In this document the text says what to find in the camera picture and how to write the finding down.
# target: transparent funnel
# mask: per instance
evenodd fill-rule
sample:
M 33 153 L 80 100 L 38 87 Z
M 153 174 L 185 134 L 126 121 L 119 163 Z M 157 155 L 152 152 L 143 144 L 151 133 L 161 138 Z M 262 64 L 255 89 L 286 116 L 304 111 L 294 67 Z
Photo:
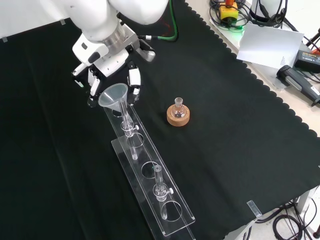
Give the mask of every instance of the transparent funnel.
M 120 112 L 119 100 L 124 99 L 127 103 L 128 86 L 124 83 L 117 83 L 104 90 L 99 97 L 99 105 L 104 108 Z

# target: black cable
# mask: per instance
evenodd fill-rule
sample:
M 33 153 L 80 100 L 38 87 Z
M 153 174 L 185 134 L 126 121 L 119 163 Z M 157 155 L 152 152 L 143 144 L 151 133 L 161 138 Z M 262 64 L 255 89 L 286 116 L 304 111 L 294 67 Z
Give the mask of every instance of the black cable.
M 309 38 L 307 38 L 306 36 L 303 36 L 309 43 L 311 43 L 319 52 L 320 52 L 320 48 L 317 47 L 316 44 L 314 44 Z
M 312 46 L 311 50 L 314 49 L 315 46 L 317 46 L 317 43 L 319 42 L 319 40 L 320 40 L 320 37 L 318 38 L 317 41 L 314 42 L 314 45 Z
M 288 27 L 291 28 L 292 31 L 294 31 L 294 32 L 299 32 L 299 31 L 295 28 L 295 26 L 293 26 L 293 25 L 291 24 L 291 22 L 289 22 L 288 19 L 284 18 L 283 22 L 284 22 L 285 24 L 287 24 Z M 306 36 L 303 36 L 303 37 L 304 37 L 310 44 L 312 44 L 312 45 L 320 52 L 320 48 L 317 47 L 317 45 L 316 45 L 313 41 L 311 41 L 311 40 L 310 40 L 309 38 L 307 38 Z
M 249 228 L 249 231 L 248 231 L 248 236 L 246 237 L 246 240 L 249 240 L 250 238 L 250 235 L 251 235 L 251 230 L 252 230 L 252 226 Z
M 318 32 L 311 38 L 311 41 L 314 42 L 318 38 L 320 38 L 320 28 L 318 29 Z
M 288 214 L 282 214 L 282 215 L 278 216 L 278 217 L 273 221 L 272 229 L 273 229 L 275 238 L 278 239 L 278 240 L 288 240 L 288 239 L 290 240 L 290 239 L 292 238 L 292 237 L 290 237 L 290 238 L 288 238 L 288 239 L 285 239 L 285 238 L 283 238 L 283 237 L 279 234 L 279 232 L 278 232 L 278 230 L 277 230 L 277 224 L 278 224 L 278 222 L 279 222 L 280 220 L 282 220 L 282 219 L 292 220 L 292 221 L 298 226 L 298 233 L 295 233 L 295 234 L 293 235 L 293 237 L 294 237 L 295 235 L 297 235 L 295 239 L 300 240 L 300 239 L 302 238 L 302 232 L 303 232 L 302 227 L 301 227 L 301 224 L 298 222 L 297 219 L 295 219 L 293 216 L 290 216 L 290 215 L 288 215 Z
M 286 205 L 284 205 L 284 209 L 285 209 L 285 213 L 286 213 L 286 216 L 287 216 L 287 218 L 289 219 L 289 223 L 290 223 L 290 225 L 291 225 L 291 228 L 292 228 L 292 230 L 293 230 L 293 233 L 294 233 L 294 235 L 293 236 L 295 236 L 296 235 L 296 232 L 295 232 L 295 229 L 294 229 L 294 227 L 292 226 L 292 223 L 291 223 L 291 221 L 290 221 L 290 217 L 289 217 L 289 214 L 288 214 L 288 210 L 287 210 L 287 207 L 286 207 Z
M 306 225 L 306 214 L 309 210 L 309 207 L 310 207 L 310 205 L 307 207 L 307 209 L 305 210 L 304 215 L 303 215 L 303 225 L 304 226 Z
M 211 20 L 218 26 L 221 26 L 221 27 L 224 27 L 224 28 L 234 28 L 234 29 L 240 29 L 242 28 L 243 26 L 245 26 L 249 20 L 250 20 L 250 15 L 248 13 L 248 11 L 246 10 L 246 8 L 250 9 L 245 3 L 243 3 L 243 6 L 242 6 L 242 9 L 245 11 L 246 14 L 244 14 L 239 7 L 235 7 L 235 6 L 227 6 L 225 4 L 221 4 L 220 2 L 215 2 L 216 4 L 213 4 L 210 9 L 209 9 L 209 14 L 210 14 L 210 17 L 211 17 Z M 228 8 L 232 8 L 232 9 L 236 9 L 239 14 L 241 14 L 243 16 L 243 18 L 241 19 L 237 19 L 236 21 L 234 22 L 230 22 L 230 21 L 226 21 L 226 20 L 223 20 L 221 19 L 220 17 L 220 7 L 228 7 Z M 214 13 L 215 13 L 215 16 L 216 18 L 220 21 L 216 21 L 212 15 L 212 10 L 214 9 Z M 235 25 L 233 23 L 237 23 L 237 22 L 240 22 L 242 20 L 246 20 L 246 22 L 244 24 L 241 24 L 241 25 Z
M 315 206 L 315 214 L 312 218 L 312 220 L 304 227 L 305 229 L 312 223 L 312 221 L 315 219 L 316 215 L 317 215 L 317 212 L 318 212 L 318 208 L 317 208 L 317 204 L 315 202 L 315 200 L 313 198 L 311 198 L 312 202 L 314 203 L 314 206 Z
M 274 28 L 280 27 L 283 24 L 284 19 L 285 19 L 286 14 L 287 14 L 288 0 L 285 0 L 285 6 L 281 10 L 282 3 L 283 3 L 283 0 L 280 0 L 277 12 L 273 16 L 269 16 L 269 13 L 268 13 L 267 9 L 265 8 L 265 6 L 261 3 L 261 0 L 257 0 L 256 6 L 255 6 L 255 11 L 254 11 L 254 16 L 255 17 L 252 16 L 254 18 L 254 21 L 251 20 L 251 22 L 253 22 L 254 24 L 256 24 L 256 25 L 258 25 L 260 27 L 274 27 Z M 268 19 L 267 22 L 265 22 L 265 23 L 257 21 L 258 4 L 259 4 L 259 8 L 260 8 L 263 16 L 266 19 Z
M 313 201 L 314 206 L 315 206 L 315 213 L 314 213 L 314 216 L 313 216 L 312 220 L 306 225 L 306 221 L 305 221 L 305 220 L 306 220 L 306 213 L 307 213 L 309 207 L 308 207 L 308 209 L 306 210 L 306 212 L 304 213 L 304 217 L 303 217 L 303 219 L 302 219 L 301 216 L 299 215 L 299 212 L 298 212 L 298 209 L 297 209 L 297 205 L 298 205 L 298 204 L 296 203 L 297 200 L 298 200 L 298 199 L 296 198 L 296 199 L 294 199 L 293 201 L 288 202 L 287 204 L 279 207 L 278 210 L 276 210 L 274 213 L 272 213 L 269 217 L 266 217 L 266 218 L 264 218 L 264 219 L 258 219 L 257 221 L 255 221 L 255 223 L 256 223 L 256 224 L 266 223 L 266 222 L 272 220 L 273 218 L 275 218 L 278 214 L 280 214 L 280 212 L 281 212 L 282 210 L 285 210 L 286 214 L 282 214 L 282 215 L 278 216 L 278 217 L 275 218 L 274 221 L 273 221 L 272 229 L 273 229 L 275 238 L 278 239 L 278 240 L 301 240 L 303 234 L 304 234 L 304 235 L 307 234 L 307 236 L 309 237 L 309 239 L 312 240 L 312 238 L 311 238 L 311 236 L 310 236 L 310 234 L 309 234 L 309 231 L 308 231 L 307 227 L 313 222 L 313 220 L 315 219 L 315 217 L 316 217 L 316 215 L 317 215 L 318 208 L 317 208 L 316 202 L 315 202 L 313 199 L 311 199 L 311 200 Z M 288 209 L 290 209 L 290 208 L 292 208 L 292 207 L 294 208 L 294 211 L 295 211 L 295 214 L 296 214 L 296 216 L 297 216 L 297 219 L 288 214 Z M 282 220 L 282 219 L 288 219 L 288 220 L 289 220 L 289 223 L 290 223 L 290 225 L 291 225 L 291 228 L 292 228 L 292 230 L 293 230 L 293 232 L 294 232 L 294 235 L 292 235 L 291 237 L 289 237 L 289 238 L 287 238 L 287 239 L 283 238 L 283 237 L 278 233 L 278 231 L 277 231 L 277 224 L 278 224 L 278 222 L 279 222 L 280 220 Z M 294 229 L 291 221 L 293 221 L 293 222 L 297 225 L 297 227 L 298 227 L 298 232 L 297 232 L 297 233 L 295 232 L 295 229 Z
M 313 79 L 312 77 L 308 76 L 307 74 L 305 74 L 303 71 L 298 71 L 299 74 L 301 74 L 303 77 L 310 79 L 311 81 L 320 84 L 320 78 L 318 78 L 313 72 L 309 72 L 312 76 L 314 76 L 316 79 L 318 79 L 319 81 Z
M 311 198 L 311 200 L 313 201 L 313 204 L 315 206 L 315 213 L 314 213 L 314 216 L 312 218 L 312 220 L 307 224 L 305 225 L 305 217 L 306 217 L 306 213 L 304 214 L 304 217 L 303 217 L 303 220 L 301 218 L 301 216 L 299 215 L 299 212 L 298 212 L 298 209 L 296 207 L 296 203 L 295 201 L 293 201 L 293 203 L 289 203 L 285 206 L 283 206 L 283 208 L 285 209 L 286 211 L 286 214 L 282 214 L 280 216 L 278 216 L 274 221 L 273 221 L 273 224 L 272 224 L 272 229 L 273 229 L 273 232 L 274 232 L 274 236 L 276 239 L 278 240 L 291 240 L 292 238 L 294 240 L 301 240 L 302 239 L 302 236 L 303 236 L 303 233 L 307 234 L 309 239 L 312 240 L 308 230 L 307 230 L 307 227 L 313 222 L 313 220 L 315 219 L 316 215 L 317 215 L 317 212 L 318 212 L 318 208 L 317 208 L 317 205 L 316 205 L 316 202 Z M 297 215 L 297 219 L 294 218 L 293 216 L 289 215 L 288 214 L 288 211 L 287 211 L 287 206 L 290 205 L 292 207 L 294 207 L 294 210 L 295 210 L 295 214 Z M 289 223 L 291 225 L 291 228 L 293 229 L 293 232 L 294 232 L 294 235 L 292 235 L 291 237 L 285 239 L 283 238 L 279 233 L 278 233 L 278 230 L 277 230 L 277 224 L 280 220 L 282 219 L 288 219 L 289 220 Z M 297 227 L 298 227 L 298 232 L 296 233 L 294 228 L 293 228 L 293 225 L 291 223 L 291 221 L 293 221 Z
M 289 202 L 287 205 L 286 205 L 286 208 L 289 209 L 289 208 L 292 208 L 293 207 L 293 202 Z M 282 207 L 279 207 L 278 210 L 276 210 L 274 213 L 272 213 L 270 216 L 268 216 L 267 218 L 264 218 L 264 219 L 258 219 L 257 221 L 255 221 L 256 224 L 264 224 L 270 220 L 272 220 L 273 218 L 275 218 L 279 213 L 281 213 L 282 210 L 284 210 L 284 206 Z

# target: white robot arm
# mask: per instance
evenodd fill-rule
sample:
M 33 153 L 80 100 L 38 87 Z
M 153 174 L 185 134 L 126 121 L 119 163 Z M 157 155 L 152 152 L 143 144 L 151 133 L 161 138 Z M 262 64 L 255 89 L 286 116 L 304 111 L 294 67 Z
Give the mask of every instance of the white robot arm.
M 148 44 L 141 42 L 126 24 L 120 23 L 117 11 L 139 24 L 149 25 L 161 18 L 168 1 L 61 0 L 71 20 L 82 30 L 82 35 L 72 48 L 81 64 L 72 74 L 77 77 L 88 67 L 91 68 L 88 74 L 91 85 L 90 101 L 97 99 L 102 78 L 109 77 L 121 68 L 130 52 L 136 51 L 149 62 L 155 57 L 154 50 Z M 134 86 L 132 91 L 138 98 L 140 73 L 139 69 L 136 66 L 132 68 L 132 65 L 135 66 L 130 63 L 128 84 Z

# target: table leg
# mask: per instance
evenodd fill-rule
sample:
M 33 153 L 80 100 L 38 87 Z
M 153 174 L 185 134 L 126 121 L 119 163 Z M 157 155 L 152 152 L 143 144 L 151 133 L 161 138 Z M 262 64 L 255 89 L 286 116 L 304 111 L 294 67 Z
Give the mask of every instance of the table leg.
M 255 220 L 252 220 L 247 225 L 238 228 L 235 231 L 229 232 L 229 234 L 223 240 L 238 240 L 242 235 L 249 231 L 249 228 L 255 223 Z
M 298 209 L 299 213 L 301 214 L 303 211 L 306 211 L 309 204 L 310 204 L 310 200 L 313 197 L 314 193 L 316 191 L 316 187 L 306 191 L 304 194 L 302 194 L 299 198 L 298 201 L 298 205 L 296 206 L 296 208 Z

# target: black cloth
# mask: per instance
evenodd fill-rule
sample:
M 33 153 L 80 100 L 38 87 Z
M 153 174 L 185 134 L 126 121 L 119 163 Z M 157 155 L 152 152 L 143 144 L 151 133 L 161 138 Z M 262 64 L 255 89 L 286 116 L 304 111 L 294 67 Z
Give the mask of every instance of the black cloth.
M 152 63 L 132 57 L 143 83 L 135 108 L 196 239 L 220 240 L 255 218 L 248 201 L 266 213 L 319 185 L 320 141 L 183 0 L 173 3 L 178 40 L 152 41 Z M 125 22 L 138 35 L 173 30 L 168 11 L 152 26 Z M 0 44 L 1 239 L 152 239 L 104 110 L 87 107 L 71 79 L 80 33 L 68 20 Z M 166 120 L 176 97 L 191 111 L 181 128 Z

